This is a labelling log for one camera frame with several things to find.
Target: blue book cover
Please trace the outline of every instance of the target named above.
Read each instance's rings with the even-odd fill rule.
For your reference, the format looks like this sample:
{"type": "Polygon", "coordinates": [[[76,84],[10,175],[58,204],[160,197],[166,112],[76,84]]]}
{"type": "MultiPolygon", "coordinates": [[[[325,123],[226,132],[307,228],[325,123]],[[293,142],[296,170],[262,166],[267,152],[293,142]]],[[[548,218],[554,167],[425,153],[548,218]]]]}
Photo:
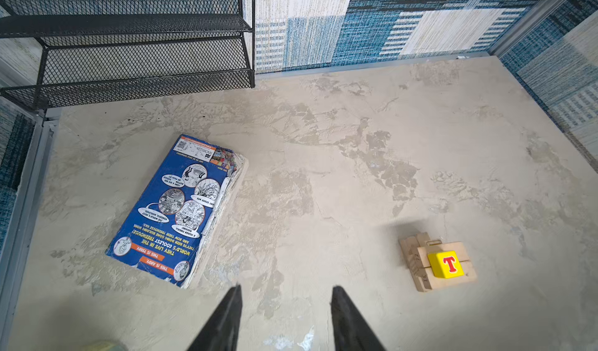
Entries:
{"type": "Polygon", "coordinates": [[[231,150],[181,135],[106,255],[184,286],[244,161],[231,150]]]}

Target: floor stain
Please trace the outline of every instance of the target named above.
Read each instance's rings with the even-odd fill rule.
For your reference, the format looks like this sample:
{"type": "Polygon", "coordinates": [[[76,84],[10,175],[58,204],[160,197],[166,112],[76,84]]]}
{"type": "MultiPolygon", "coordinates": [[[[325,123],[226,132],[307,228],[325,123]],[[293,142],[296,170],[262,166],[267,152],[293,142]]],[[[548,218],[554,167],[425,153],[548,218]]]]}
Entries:
{"type": "Polygon", "coordinates": [[[271,319],[274,312],[280,307],[280,284],[285,280],[285,276],[276,269],[277,262],[274,257],[272,270],[268,276],[262,299],[258,304],[258,312],[263,313],[266,319],[271,319]]]}
{"type": "Polygon", "coordinates": [[[54,250],[50,252],[50,256],[53,258],[61,258],[66,254],[65,250],[54,250]]]}
{"type": "MultiPolygon", "coordinates": [[[[333,120],[333,116],[325,114],[324,120],[333,120]]],[[[289,105],[283,103],[276,108],[276,112],[268,122],[270,130],[285,141],[301,145],[319,145],[320,136],[330,127],[320,122],[309,107],[303,103],[289,105]]]]}
{"type": "Polygon", "coordinates": [[[492,106],[479,106],[474,109],[459,109],[463,113],[472,116],[474,119],[479,121],[497,120],[504,118],[504,115],[500,113],[497,108],[492,106]]]}
{"type": "Polygon", "coordinates": [[[105,255],[120,226],[120,219],[98,225],[93,228],[91,235],[82,238],[71,251],[56,256],[60,259],[64,277],[74,279],[80,286],[91,285],[93,295],[108,290],[139,293],[147,287],[150,283],[148,274],[105,255]]]}
{"type": "Polygon", "coordinates": [[[447,213],[449,210],[449,201],[444,198],[434,198],[426,201],[428,210],[433,213],[447,213]]]}
{"type": "Polygon", "coordinates": [[[286,338],[284,335],[277,335],[265,340],[264,345],[273,346],[280,351],[293,348],[294,342],[293,340],[286,338]]]}
{"type": "Polygon", "coordinates": [[[262,273],[258,276],[257,279],[255,279],[254,281],[254,285],[251,287],[251,291],[256,291],[261,289],[261,287],[264,285],[264,283],[266,282],[266,279],[268,278],[268,274],[267,273],[262,273]]]}
{"type": "Polygon", "coordinates": [[[422,81],[425,86],[452,85],[459,81],[459,63],[457,62],[412,64],[410,72],[413,78],[422,81]]]}
{"type": "Polygon", "coordinates": [[[417,168],[405,161],[388,158],[386,142],[391,138],[389,132],[378,130],[366,133],[367,128],[368,119],[363,118],[354,134],[345,136],[335,145],[344,156],[361,160],[378,184],[392,190],[392,199],[397,202],[392,214],[397,216],[405,202],[415,197],[417,168]]]}
{"type": "Polygon", "coordinates": [[[575,230],[583,245],[579,261],[580,277],[583,277],[580,306],[585,308],[582,317],[588,324],[579,338],[572,340],[573,349],[584,348],[593,342],[598,331],[598,296],[594,289],[598,286],[598,227],[593,215],[584,205],[584,189],[579,179],[565,167],[552,147],[538,138],[534,132],[524,131],[526,152],[537,166],[536,174],[541,173],[550,187],[560,191],[547,199],[520,199],[496,178],[489,178],[472,186],[450,172],[438,172],[432,176],[438,190],[444,191],[457,201],[470,200],[490,216],[510,226],[508,233],[517,237],[519,255],[534,260],[535,253],[527,244],[526,236],[544,230],[558,231],[569,227],[575,230]]]}
{"type": "Polygon", "coordinates": [[[325,98],[333,94],[341,93],[347,93],[357,97],[371,95],[370,85],[365,81],[341,83],[330,74],[323,74],[316,79],[312,79],[308,86],[316,89],[320,93],[324,92],[325,98]]]}

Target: gray floor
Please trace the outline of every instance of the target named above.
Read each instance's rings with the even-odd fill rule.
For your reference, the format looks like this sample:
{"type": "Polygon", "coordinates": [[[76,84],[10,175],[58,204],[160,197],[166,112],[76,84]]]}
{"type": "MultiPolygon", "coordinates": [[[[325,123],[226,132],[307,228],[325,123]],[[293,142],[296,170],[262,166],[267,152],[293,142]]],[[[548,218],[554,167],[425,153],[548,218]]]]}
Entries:
{"type": "Polygon", "coordinates": [[[310,330],[333,349],[333,285],[388,351],[596,349],[597,201],[495,57],[65,109],[10,348],[184,350],[239,282],[239,350],[307,350],[310,330]],[[103,254],[180,133],[250,162],[186,291],[103,254]],[[479,281],[415,291],[416,231],[464,242],[479,281]]]}

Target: metal mesh shelf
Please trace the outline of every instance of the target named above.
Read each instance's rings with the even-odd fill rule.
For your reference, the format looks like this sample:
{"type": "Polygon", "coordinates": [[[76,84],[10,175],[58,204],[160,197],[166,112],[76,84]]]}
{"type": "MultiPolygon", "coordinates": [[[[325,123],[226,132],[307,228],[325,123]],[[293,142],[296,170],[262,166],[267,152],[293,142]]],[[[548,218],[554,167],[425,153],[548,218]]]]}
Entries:
{"type": "Polygon", "coordinates": [[[186,93],[213,92],[251,87],[252,71],[206,72],[191,75],[50,84],[2,89],[2,96],[23,108],[67,107],[111,101],[126,101],[186,93]]]}
{"type": "Polygon", "coordinates": [[[250,1],[0,0],[0,38],[43,46],[37,84],[0,93],[36,110],[254,87],[250,1]]]}
{"type": "Polygon", "coordinates": [[[0,18],[0,37],[244,32],[238,14],[26,15],[0,18]]]}
{"type": "Polygon", "coordinates": [[[42,84],[248,69],[239,36],[50,48],[42,84]]]}

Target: blue patterned wall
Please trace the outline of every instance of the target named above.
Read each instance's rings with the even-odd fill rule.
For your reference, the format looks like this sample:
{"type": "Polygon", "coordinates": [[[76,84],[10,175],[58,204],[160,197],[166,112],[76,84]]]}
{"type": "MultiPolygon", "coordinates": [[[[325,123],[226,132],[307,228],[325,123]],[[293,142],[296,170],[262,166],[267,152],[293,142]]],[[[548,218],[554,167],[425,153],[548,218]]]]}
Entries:
{"type": "Polygon", "coordinates": [[[0,251],[21,183],[34,122],[0,98],[0,251]]]}
{"type": "Polygon", "coordinates": [[[538,0],[257,0],[258,73],[488,50],[538,0]]]}
{"type": "Polygon", "coordinates": [[[598,171],[598,0],[567,0],[501,61],[598,171]]]}

